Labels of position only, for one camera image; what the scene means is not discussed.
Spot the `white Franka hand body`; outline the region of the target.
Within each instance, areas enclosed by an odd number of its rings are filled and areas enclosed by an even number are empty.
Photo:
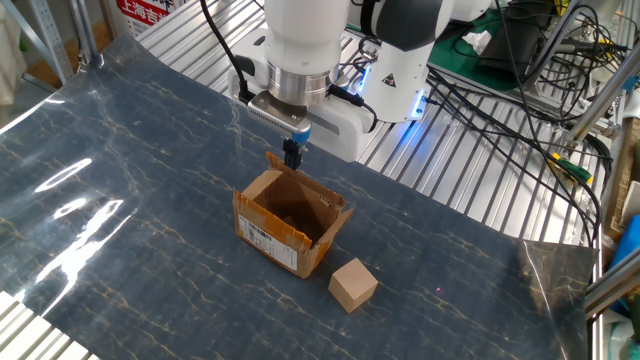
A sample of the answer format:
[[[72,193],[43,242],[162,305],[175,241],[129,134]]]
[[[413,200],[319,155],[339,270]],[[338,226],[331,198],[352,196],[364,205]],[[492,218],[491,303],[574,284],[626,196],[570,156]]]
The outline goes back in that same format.
[[[339,95],[327,92],[320,103],[311,106],[292,105],[277,99],[268,90],[271,76],[285,82],[299,82],[294,75],[268,63],[266,35],[267,30],[259,28],[234,46],[248,89],[254,94],[244,104],[249,117],[285,139],[297,142],[301,149],[311,143],[346,162],[358,160],[366,142],[371,139],[369,130],[374,122],[373,114],[363,106],[355,106]]]

